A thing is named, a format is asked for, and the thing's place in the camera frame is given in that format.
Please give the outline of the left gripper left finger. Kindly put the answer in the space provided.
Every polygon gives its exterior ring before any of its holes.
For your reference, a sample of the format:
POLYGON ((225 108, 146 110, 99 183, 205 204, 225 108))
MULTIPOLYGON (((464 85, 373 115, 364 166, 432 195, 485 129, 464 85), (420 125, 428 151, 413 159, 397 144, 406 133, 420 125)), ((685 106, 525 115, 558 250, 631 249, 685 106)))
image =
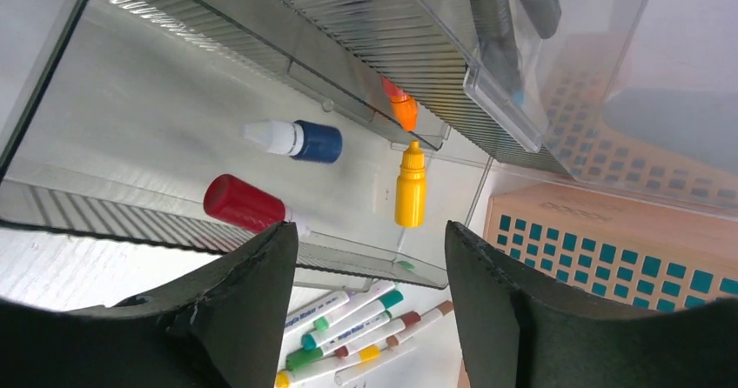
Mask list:
POLYGON ((4 387, 270 387, 299 240, 278 223, 106 308, 1 304, 4 387))

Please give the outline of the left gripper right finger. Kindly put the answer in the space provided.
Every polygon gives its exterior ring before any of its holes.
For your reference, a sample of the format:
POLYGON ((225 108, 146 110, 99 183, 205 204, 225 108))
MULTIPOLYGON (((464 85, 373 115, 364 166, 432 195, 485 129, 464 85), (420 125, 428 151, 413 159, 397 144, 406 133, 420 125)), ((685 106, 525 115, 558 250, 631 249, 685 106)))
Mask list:
POLYGON ((657 312, 600 298, 448 222, 446 271, 473 387, 734 387, 737 302, 657 312))

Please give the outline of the teal folder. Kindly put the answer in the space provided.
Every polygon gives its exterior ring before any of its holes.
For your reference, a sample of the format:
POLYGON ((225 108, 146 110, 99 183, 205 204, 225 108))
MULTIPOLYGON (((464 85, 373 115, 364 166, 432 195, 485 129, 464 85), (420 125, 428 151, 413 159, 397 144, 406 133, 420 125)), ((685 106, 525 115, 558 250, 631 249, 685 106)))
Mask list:
POLYGON ((737 295, 737 97, 582 82, 544 93, 571 181, 492 197, 486 239, 562 283, 678 311, 737 295))

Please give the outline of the clear grey drawer organizer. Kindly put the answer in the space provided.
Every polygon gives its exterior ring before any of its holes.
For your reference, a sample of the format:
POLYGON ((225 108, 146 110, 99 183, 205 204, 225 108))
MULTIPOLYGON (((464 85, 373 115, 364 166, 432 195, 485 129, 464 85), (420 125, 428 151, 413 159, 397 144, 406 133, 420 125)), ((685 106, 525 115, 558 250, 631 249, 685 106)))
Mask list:
MULTIPOLYGON (((1 0, 4 33, 50 1, 1 0)), ((469 0, 62 1, 73 30, 4 156, 2 227, 223 254, 254 234, 204 211, 231 174, 305 217, 301 286, 445 288, 446 223, 470 222, 489 173, 505 185, 492 197, 572 180, 547 143, 550 87, 737 97, 736 0, 560 0, 545 40, 509 0, 521 105, 481 60, 469 0), (415 130, 382 77, 416 100, 415 130), (243 139, 269 119, 333 126, 342 154, 304 162, 243 139), (425 219, 404 228, 396 181, 413 140, 425 219)))

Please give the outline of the orange red short marker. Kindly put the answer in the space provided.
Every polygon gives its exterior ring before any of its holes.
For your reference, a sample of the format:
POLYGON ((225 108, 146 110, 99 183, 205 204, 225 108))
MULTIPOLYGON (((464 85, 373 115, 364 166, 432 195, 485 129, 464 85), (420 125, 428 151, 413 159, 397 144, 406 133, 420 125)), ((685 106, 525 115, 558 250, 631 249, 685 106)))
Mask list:
POLYGON ((383 91, 390 100, 395 119, 404 130, 415 130, 419 115, 416 100, 386 77, 382 77, 381 81, 383 91))

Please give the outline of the blue cap black highlighter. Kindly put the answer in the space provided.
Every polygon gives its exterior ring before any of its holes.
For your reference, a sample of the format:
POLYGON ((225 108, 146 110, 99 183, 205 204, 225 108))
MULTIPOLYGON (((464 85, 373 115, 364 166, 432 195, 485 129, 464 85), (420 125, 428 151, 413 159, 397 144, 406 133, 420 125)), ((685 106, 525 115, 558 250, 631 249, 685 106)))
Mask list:
POLYGON ((524 102, 509 0, 469 0, 481 60, 485 68, 517 105, 524 102))

